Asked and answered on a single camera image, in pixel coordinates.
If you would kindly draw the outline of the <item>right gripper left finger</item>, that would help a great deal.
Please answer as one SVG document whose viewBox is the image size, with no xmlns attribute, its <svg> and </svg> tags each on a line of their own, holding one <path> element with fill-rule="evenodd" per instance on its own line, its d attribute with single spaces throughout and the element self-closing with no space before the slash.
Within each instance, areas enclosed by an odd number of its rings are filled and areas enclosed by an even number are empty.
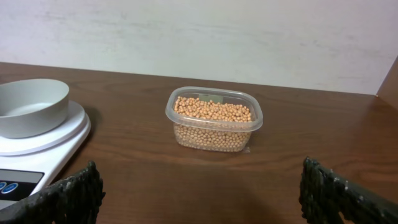
<svg viewBox="0 0 398 224">
<path fill-rule="evenodd" d="M 105 196 L 96 164 L 1 210 L 1 224 L 95 224 Z"/>
</svg>

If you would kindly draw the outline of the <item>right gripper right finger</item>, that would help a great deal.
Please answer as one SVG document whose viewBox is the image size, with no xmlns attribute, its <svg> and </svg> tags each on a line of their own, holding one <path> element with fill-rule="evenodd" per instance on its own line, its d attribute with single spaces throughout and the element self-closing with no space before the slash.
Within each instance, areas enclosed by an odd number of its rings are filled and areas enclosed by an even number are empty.
<svg viewBox="0 0 398 224">
<path fill-rule="evenodd" d="M 397 204 L 343 178 L 306 157 L 300 181 L 302 217 L 307 223 L 397 224 Z"/>
</svg>

